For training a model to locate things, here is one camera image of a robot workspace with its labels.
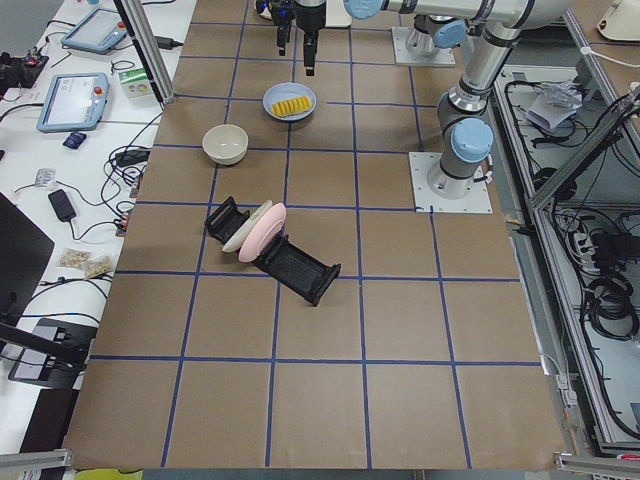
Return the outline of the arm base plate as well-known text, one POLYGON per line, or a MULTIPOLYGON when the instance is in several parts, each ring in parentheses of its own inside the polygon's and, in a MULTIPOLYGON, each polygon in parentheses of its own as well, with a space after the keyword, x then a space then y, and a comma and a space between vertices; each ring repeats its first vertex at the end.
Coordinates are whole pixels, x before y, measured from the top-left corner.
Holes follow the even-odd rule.
POLYGON ((432 37, 413 27, 391 29, 395 63, 405 66, 453 67, 452 48, 438 48, 432 37))
POLYGON ((446 177, 440 169, 440 152, 410 152, 409 165, 414 209, 421 213, 492 214, 483 164, 466 180, 446 177))

